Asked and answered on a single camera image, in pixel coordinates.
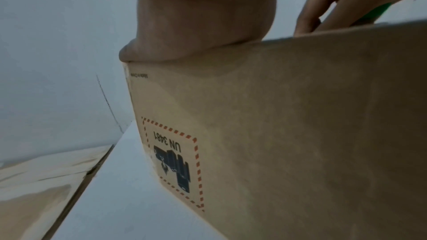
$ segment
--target dashed red border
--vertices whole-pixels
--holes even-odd
[[[159,124],[158,122],[155,122],[154,120],[150,120],[150,119],[147,119],[147,118],[145,118],[145,117],[141,117],[141,119],[142,119],[142,124],[143,124],[143,126],[144,126],[144,132],[145,132],[145,139],[147,140],[147,144],[148,144],[148,147],[150,148],[150,144],[149,144],[149,140],[148,140],[148,134],[147,134],[147,130],[146,130],[146,128],[145,128],[145,123],[147,122],[147,123],[149,123],[149,124],[153,124],[153,125],[155,125],[155,126],[158,126],[159,128],[163,128],[164,130],[167,130],[167,131],[169,131],[169,132],[172,132],[172,133],[175,133],[175,134],[178,134],[179,133],[179,136],[182,136],[182,137],[184,137],[185,136],[185,133],[183,133],[183,132],[179,132],[178,130],[176,130],[176,129],[174,129],[174,128],[171,128],[171,127],[168,127],[168,126],[164,126],[163,124]],[[166,182],[173,190],[175,190],[177,193],[179,193],[181,196],[183,196],[183,197],[185,197],[188,201],[190,201],[190,203],[192,203],[192,204],[194,204],[194,205],[196,205],[196,207],[197,208],[200,208],[203,212],[205,211],[204,210],[204,207],[205,207],[205,204],[204,204],[204,198],[203,198],[203,185],[202,185],[202,183],[201,183],[201,168],[200,168],[200,160],[199,160],[199,153],[198,153],[198,150],[199,150],[199,146],[196,144],[197,143],[197,138],[196,137],[194,137],[194,138],[192,138],[192,136],[191,135],[189,135],[189,134],[187,134],[187,136],[185,136],[185,138],[186,139],[189,139],[189,140],[191,140],[191,141],[193,141],[193,143],[195,144],[195,146],[194,146],[194,152],[196,153],[196,156],[195,156],[195,158],[196,158],[196,167],[197,167],[197,181],[199,182],[199,195],[200,195],[200,204],[197,204],[195,201],[193,201],[193,200],[190,200],[190,198],[188,197],[188,196],[185,196],[185,194],[183,193],[183,192],[181,192],[179,189],[177,189],[177,188],[175,188],[171,183],[169,183],[166,179],[164,179],[163,177],[161,177],[161,176],[159,176],[160,177],[160,179],[162,179],[164,182]]]

